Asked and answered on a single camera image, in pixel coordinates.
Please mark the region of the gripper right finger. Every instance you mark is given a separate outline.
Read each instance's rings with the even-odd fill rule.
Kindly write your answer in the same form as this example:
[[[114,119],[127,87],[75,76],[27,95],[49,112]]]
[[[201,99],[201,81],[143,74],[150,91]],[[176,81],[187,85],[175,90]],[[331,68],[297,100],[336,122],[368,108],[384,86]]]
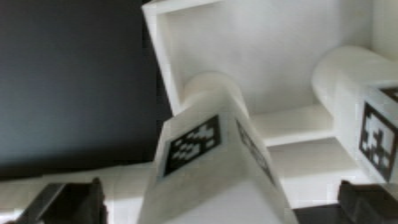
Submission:
[[[398,224],[398,199],[379,184],[342,181],[338,203],[295,209],[299,224]]]

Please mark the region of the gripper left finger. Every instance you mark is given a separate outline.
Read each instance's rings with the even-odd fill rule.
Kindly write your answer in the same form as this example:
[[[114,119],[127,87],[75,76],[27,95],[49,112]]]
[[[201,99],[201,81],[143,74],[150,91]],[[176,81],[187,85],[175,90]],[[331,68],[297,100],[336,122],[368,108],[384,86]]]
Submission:
[[[50,183],[15,221],[17,224],[109,224],[98,178],[88,183]]]

